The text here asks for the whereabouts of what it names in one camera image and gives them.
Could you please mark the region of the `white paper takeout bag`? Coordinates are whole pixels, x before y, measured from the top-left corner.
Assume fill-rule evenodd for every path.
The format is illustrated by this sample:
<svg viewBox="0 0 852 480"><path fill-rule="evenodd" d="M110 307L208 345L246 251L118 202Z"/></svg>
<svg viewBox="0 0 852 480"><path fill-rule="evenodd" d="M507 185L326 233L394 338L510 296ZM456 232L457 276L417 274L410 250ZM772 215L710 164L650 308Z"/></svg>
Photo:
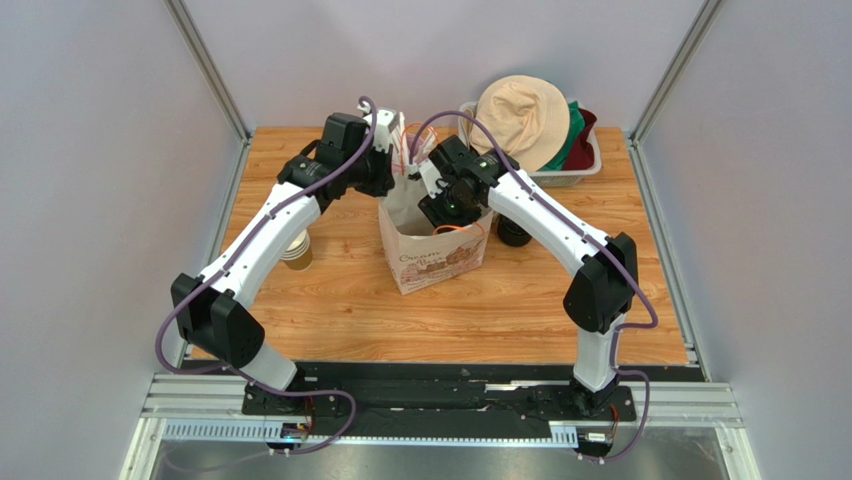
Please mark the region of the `white paper takeout bag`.
<svg viewBox="0 0 852 480"><path fill-rule="evenodd" d="M407 295L480 267L494 213L471 225L433 227L417 204L429 196L419 180L393 174L394 188L378 200L385 258L401 294Z"/></svg>

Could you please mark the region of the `stack of paper cups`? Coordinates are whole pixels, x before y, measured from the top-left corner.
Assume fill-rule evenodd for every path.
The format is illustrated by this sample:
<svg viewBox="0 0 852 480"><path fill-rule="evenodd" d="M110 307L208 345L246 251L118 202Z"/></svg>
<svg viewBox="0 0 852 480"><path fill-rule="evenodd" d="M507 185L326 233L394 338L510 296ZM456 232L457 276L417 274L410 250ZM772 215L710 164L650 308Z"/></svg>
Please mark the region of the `stack of paper cups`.
<svg viewBox="0 0 852 480"><path fill-rule="evenodd" d="M286 267L293 271L307 270L313 263L314 255L311 246L311 237L304 230L282 253L280 260Z"/></svg>

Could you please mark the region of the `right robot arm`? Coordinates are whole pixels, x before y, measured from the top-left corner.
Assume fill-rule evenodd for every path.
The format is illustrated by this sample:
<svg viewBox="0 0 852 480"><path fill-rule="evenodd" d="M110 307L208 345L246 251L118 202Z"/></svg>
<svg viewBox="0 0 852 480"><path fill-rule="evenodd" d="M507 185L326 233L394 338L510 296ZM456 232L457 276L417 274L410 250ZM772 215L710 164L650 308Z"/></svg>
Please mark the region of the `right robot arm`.
<svg viewBox="0 0 852 480"><path fill-rule="evenodd" d="M418 207L434 226L468 226L490 210L559 261L571 278L563 308L579 330L574 380L588 394L609 389L616 377L616 330L638 289L635 242L624 233L612 237L584 223L515 161L496 150L478 155L456 135L407 170L427 189Z"/></svg>

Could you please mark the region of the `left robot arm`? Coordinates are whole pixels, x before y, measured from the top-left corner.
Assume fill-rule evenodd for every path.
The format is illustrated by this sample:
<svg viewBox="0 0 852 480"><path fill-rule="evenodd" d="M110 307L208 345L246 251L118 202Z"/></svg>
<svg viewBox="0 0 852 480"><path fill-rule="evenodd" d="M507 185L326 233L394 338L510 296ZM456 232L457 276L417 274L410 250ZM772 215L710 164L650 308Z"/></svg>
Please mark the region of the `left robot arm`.
<svg viewBox="0 0 852 480"><path fill-rule="evenodd" d="M297 366L265 339L251 315L260 287L287 249L347 190L383 197L394 186L394 110L334 113L319 139L285 163L266 203L237 239L198 275L171 286L179 335L256 383L285 390Z"/></svg>

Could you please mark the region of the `wrapped white straws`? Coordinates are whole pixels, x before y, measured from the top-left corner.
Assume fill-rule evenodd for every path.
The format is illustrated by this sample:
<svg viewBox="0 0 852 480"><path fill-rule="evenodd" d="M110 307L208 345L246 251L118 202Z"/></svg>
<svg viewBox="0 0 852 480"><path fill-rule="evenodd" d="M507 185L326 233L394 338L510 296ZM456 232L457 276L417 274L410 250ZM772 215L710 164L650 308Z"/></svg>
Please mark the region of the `wrapped white straws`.
<svg viewBox="0 0 852 480"><path fill-rule="evenodd" d="M394 174L406 174L409 171L410 142L420 126L421 123L416 122L402 130L397 129L394 132L392 142L392 145L396 149L392 163L392 172ZM427 127L415 142L416 152L413 163L418 165L427 160L429 152L435 147L438 140L439 136L435 128L431 126Z"/></svg>

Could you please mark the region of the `stack of black lids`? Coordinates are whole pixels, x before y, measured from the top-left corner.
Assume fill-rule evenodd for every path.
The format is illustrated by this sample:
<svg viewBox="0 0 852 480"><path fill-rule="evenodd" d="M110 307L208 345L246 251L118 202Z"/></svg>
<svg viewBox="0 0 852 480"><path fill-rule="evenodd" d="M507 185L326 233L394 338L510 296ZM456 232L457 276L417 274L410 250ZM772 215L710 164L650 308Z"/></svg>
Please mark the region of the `stack of black lids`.
<svg viewBox="0 0 852 480"><path fill-rule="evenodd" d="M532 240L532 236L526 230L504 215L499 216L496 226L498 238L507 246L523 247Z"/></svg>

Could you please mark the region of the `white plastic basket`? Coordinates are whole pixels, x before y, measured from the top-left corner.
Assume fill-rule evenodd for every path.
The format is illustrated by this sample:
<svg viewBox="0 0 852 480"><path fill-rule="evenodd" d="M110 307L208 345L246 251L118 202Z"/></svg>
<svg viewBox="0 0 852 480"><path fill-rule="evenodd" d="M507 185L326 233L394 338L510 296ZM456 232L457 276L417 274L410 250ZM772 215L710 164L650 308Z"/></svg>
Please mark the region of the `white plastic basket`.
<svg viewBox="0 0 852 480"><path fill-rule="evenodd" d="M574 101L576 99L569 97L567 99L567 103ZM585 105L582 102L579 102L579 106L586 109ZM602 169L602 157L600 152L600 147L598 143L598 139L595 131L590 134L589 141L594 149L594 164L589 170L585 171L533 171L525 167L525 170L528 172L530 177L538 184L543 186L573 186L580 183L586 177L595 175L599 173Z"/></svg>

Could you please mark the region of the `beige bucket hat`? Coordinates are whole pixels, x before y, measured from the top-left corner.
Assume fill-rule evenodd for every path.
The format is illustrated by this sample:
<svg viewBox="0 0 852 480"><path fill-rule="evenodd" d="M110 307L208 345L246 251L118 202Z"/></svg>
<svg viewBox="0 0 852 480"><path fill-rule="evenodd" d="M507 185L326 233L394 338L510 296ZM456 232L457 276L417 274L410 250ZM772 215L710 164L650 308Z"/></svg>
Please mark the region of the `beige bucket hat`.
<svg viewBox="0 0 852 480"><path fill-rule="evenodd" d="M489 85L474 110L469 145L483 154L495 140L527 171L539 171L563 149L571 130L569 104L552 83L511 75Z"/></svg>

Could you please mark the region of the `dark red cloth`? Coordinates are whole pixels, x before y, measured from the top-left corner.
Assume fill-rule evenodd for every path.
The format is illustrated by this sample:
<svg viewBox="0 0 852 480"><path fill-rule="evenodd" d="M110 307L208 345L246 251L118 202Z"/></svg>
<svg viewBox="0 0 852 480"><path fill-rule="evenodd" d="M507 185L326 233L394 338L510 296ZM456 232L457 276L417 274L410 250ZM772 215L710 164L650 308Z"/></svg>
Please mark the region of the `dark red cloth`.
<svg viewBox="0 0 852 480"><path fill-rule="evenodd" d="M577 113L583 120L583 127L577 129L576 138L563 163L563 171L585 171L589 170L594 164L595 154L589 137L594 130L597 117L583 107L578 107Z"/></svg>

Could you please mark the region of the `green cloth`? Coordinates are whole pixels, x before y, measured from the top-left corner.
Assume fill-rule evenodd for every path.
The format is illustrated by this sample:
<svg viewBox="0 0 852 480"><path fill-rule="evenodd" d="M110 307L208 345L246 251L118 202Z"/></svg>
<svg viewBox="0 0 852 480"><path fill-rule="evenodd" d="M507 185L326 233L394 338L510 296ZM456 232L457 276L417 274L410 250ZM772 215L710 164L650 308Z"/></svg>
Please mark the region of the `green cloth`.
<svg viewBox="0 0 852 480"><path fill-rule="evenodd" d="M565 142L563 143L560 150L555 154L555 156L543 167L540 168L540 171L562 170L565 165L565 162L568 159L574 142L576 141L580 132L585 128L586 122L582 113L580 112L579 102L576 100L570 102L568 104L568 108L570 114L570 127Z"/></svg>

